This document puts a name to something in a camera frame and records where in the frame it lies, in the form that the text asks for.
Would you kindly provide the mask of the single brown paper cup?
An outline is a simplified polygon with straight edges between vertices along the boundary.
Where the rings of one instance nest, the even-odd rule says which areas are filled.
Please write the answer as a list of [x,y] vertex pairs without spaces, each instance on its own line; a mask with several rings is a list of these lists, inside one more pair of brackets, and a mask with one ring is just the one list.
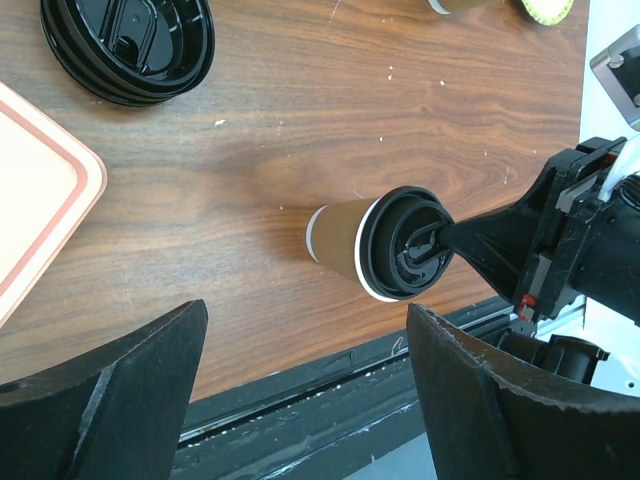
[[305,242],[309,255],[323,268],[357,283],[370,297],[392,303],[397,299],[376,291],[362,266],[365,223],[380,200],[356,199],[320,207],[309,219]]

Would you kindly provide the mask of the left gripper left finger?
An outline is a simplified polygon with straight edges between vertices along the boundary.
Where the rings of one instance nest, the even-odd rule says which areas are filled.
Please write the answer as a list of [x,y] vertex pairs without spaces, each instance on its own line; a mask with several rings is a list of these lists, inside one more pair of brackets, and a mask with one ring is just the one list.
[[1,386],[4,479],[166,479],[208,325],[186,302],[105,345]]

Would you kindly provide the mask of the black cup lid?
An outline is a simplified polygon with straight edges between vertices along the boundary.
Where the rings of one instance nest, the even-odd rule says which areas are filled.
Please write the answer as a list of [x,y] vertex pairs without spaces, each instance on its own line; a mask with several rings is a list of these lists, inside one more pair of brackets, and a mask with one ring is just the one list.
[[383,302],[408,300],[429,289],[453,256],[437,240],[438,229],[452,223],[437,197],[421,187],[398,187],[375,200],[360,222],[354,248],[363,288]]

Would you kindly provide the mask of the stack of paper cups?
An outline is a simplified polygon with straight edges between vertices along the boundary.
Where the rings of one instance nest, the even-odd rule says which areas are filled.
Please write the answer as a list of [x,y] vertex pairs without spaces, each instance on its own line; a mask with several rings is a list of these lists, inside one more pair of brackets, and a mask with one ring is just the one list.
[[468,12],[481,7],[503,4],[504,0],[428,0],[429,7],[439,15]]

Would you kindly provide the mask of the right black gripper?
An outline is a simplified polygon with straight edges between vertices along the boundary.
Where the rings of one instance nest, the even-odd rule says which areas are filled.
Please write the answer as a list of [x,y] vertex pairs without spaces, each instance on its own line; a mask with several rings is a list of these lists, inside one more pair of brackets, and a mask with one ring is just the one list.
[[552,156],[523,198],[455,223],[433,200],[407,210],[407,285],[430,288],[457,254],[525,321],[579,295],[628,313],[628,180],[600,191],[628,149],[595,137]]

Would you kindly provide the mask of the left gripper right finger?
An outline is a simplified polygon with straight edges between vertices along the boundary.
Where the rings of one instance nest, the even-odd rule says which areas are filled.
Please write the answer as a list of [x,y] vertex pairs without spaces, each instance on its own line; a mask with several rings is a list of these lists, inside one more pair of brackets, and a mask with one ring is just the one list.
[[419,304],[407,335],[438,478],[638,478],[638,398],[530,365]]

